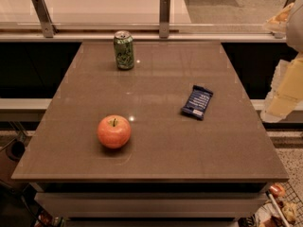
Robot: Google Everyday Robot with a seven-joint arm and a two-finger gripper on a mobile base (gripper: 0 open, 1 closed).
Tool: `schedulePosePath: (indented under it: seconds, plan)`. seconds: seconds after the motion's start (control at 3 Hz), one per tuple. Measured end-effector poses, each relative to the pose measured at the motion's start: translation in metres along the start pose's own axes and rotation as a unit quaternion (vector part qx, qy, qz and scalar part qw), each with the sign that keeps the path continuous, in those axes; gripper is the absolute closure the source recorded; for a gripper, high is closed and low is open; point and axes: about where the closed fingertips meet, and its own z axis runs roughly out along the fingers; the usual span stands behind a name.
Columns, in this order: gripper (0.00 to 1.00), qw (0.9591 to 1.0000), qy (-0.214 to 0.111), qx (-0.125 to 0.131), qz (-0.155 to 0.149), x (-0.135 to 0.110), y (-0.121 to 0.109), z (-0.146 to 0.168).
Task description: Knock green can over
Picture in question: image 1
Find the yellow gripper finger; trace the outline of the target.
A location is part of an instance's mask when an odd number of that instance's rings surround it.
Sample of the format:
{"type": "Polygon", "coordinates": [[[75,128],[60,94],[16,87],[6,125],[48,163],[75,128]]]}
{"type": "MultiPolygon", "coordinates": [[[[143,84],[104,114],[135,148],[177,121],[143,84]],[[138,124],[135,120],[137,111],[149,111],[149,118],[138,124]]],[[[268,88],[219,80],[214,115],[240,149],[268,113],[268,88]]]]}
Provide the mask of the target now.
{"type": "Polygon", "coordinates": [[[280,60],[276,66],[271,90],[264,100],[260,117],[276,123],[285,119],[303,100],[303,58],[280,60]]]}
{"type": "Polygon", "coordinates": [[[290,14],[293,6],[294,3],[287,5],[278,14],[268,19],[262,27],[273,33],[287,33],[293,31],[294,27],[290,23],[290,14]]]}

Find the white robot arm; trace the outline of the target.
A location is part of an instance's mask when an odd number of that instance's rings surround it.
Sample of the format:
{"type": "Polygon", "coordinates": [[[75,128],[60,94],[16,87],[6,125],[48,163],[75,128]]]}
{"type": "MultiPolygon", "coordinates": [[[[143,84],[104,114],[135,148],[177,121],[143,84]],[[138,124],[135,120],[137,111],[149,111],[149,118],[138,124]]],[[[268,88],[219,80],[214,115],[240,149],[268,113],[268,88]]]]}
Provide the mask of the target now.
{"type": "Polygon", "coordinates": [[[260,117],[276,123],[285,119],[303,100],[303,3],[296,0],[273,16],[263,27],[285,35],[286,44],[297,52],[291,61],[280,60],[264,100],[260,117]]]}

